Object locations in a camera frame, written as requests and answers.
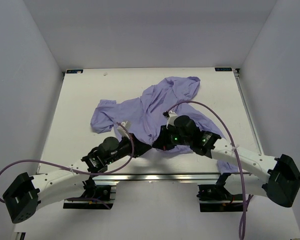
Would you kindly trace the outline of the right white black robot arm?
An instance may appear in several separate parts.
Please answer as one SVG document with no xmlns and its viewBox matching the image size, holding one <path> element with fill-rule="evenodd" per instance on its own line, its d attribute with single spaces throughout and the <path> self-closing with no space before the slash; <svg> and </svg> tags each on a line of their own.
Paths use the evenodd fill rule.
<svg viewBox="0 0 300 240">
<path fill-rule="evenodd" d="M 228 199 L 240 194 L 241 182 L 250 195 L 268 197 L 282 207 L 292 207 L 300 188 L 300 171 L 292 157 L 261 155 L 242 147 L 234 147 L 216 133 L 200 130 L 186 115 L 169 117 L 153 148 L 168 151 L 176 146 L 188 146 L 200 156 L 237 165 L 249 172 L 245 177 L 223 173 L 216 183 L 216 195 Z"/>
</svg>

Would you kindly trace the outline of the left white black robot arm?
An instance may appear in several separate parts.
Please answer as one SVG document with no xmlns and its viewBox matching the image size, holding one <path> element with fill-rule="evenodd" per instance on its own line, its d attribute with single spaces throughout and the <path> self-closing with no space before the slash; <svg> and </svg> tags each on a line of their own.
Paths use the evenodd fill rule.
<svg viewBox="0 0 300 240">
<path fill-rule="evenodd" d="M 45 174 L 18 175 L 3 194 L 12 223 L 18 224 L 30 218 L 38 209 L 80 195 L 89 200 L 95 195 L 95 187 L 86 182 L 89 177 L 105 174 L 108 165 L 126 157 L 137 158 L 152 148 L 132 134 L 107 137 L 81 160 L 70 167 Z"/>
</svg>

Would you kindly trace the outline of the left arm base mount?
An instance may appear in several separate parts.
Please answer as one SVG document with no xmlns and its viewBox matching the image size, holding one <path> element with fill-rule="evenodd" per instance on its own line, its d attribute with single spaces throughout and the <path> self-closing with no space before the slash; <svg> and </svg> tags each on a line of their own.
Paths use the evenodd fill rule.
<svg viewBox="0 0 300 240">
<path fill-rule="evenodd" d="M 110 210 L 116 198 L 116 184 L 98 184 L 92 179 L 83 182 L 80 197 L 64 200 L 63 209 Z"/>
</svg>

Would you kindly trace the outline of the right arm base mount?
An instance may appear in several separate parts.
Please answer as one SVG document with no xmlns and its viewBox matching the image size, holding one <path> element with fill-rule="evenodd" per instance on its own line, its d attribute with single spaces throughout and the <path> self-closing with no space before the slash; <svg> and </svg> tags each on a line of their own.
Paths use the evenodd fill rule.
<svg viewBox="0 0 300 240">
<path fill-rule="evenodd" d="M 231 173 L 223 173 L 214 184 L 199 184 L 198 194 L 200 212 L 230 213 L 243 212 L 242 194 L 231 194 L 225 189 L 226 180 Z"/>
</svg>

